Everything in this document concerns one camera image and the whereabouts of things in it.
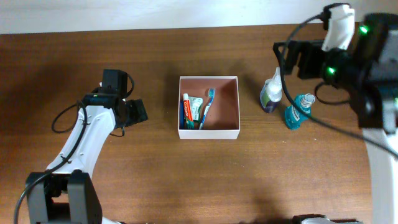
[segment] green light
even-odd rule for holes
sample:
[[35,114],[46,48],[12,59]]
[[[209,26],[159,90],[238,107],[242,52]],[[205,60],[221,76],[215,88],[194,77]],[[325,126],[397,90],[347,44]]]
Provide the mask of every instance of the green light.
[[329,73],[330,75],[334,75],[335,72],[336,72],[336,69],[331,68],[331,67],[328,67],[328,73]]
[[363,33],[363,34],[367,34],[368,31],[369,31],[368,27],[366,27],[366,26],[360,26],[360,27],[359,27],[359,30],[360,30],[361,33]]

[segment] blue mouthwash bottle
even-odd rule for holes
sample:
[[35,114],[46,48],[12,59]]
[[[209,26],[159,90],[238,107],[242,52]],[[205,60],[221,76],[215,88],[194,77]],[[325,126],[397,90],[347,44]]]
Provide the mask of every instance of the blue mouthwash bottle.
[[[306,114],[311,114],[311,105],[315,102],[315,97],[312,94],[300,94],[294,99],[297,106],[301,108]],[[300,124],[308,119],[306,116],[302,115],[300,112],[290,105],[285,110],[285,123],[286,126],[291,130],[296,130],[300,127]]]

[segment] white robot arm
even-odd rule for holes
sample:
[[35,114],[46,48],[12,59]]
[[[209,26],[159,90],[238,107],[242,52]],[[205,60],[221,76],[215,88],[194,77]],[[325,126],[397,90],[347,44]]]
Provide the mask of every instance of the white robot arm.
[[[91,177],[103,144],[111,132],[122,128],[124,134],[124,127],[147,120],[142,100],[124,100],[132,92],[132,89],[127,92],[127,78],[133,89],[134,81],[127,73],[105,70],[103,87],[87,94],[81,101],[84,108],[78,111],[72,133],[47,170],[54,170],[62,163],[64,165],[35,184],[27,194],[31,224],[121,224],[102,216]],[[46,172],[31,173],[27,186]],[[52,198],[61,194],[68,194],[68,203],[53,202]]]
[[[323,78],[326,84],[349,93],[350,106],[367,139],[373,223],[398,223],[398,15],[368,14],[353,52],[346,49],[354,34],[354,9],[332,4],[319,18],[328,30],[325,40],[290,41],[285,74],[297,64],[299,78]],[[285,43],[274,44],[277,58],[282,58],[277,50],[282,45]],[[332,223],[322,215],[294,218],[294,224]]]

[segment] wooden table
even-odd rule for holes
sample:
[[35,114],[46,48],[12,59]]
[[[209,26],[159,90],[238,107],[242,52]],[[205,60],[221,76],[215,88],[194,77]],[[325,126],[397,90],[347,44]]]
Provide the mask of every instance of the wooden table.
[[[68,134],[51,132],[54,117],[98,86],[104,68],[136,82],[149,120],[107,138],[93,174],[104,216],[127,223],[283,223],[322,213],[371,222],[368,156],[361,141],[306,121],[282,119],[285,97],[266,114],[258,99],[277,61],[274,42],[293,26],[122,30],[0,36],[0,222],[10,223],[26,177],[42,171]],[[298,39],[321,39],[320,24]],[[180,140],[178,77],[236,75],[241,132],[237,140]],[[320,80],[287,77],[292,95]],[[320,90],[330,100],[346,97]],[[348,105],[316,102],[313,114],[360,132]],[[75,112],[57,128],[67,128]],[[20,223],[28,223],[26,203]]]

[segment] cardboard box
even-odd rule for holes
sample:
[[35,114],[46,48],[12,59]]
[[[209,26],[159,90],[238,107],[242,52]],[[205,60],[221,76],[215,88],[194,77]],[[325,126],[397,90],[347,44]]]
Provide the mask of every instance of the cardboard box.
[[[200,119],[206,105],[210,102],[207,97],[208,89],[216,88],[215,98],[206,115],[202,130],[198,130],[199,123],[195,123],[195,130],[180,128],[180,110],[182,95],[203,98]],[[231,76],[196,76],[180,77],[180,91],[178,95],[178,134],[180,139],[236,139],[241,130],[239,112],[238,78]]]

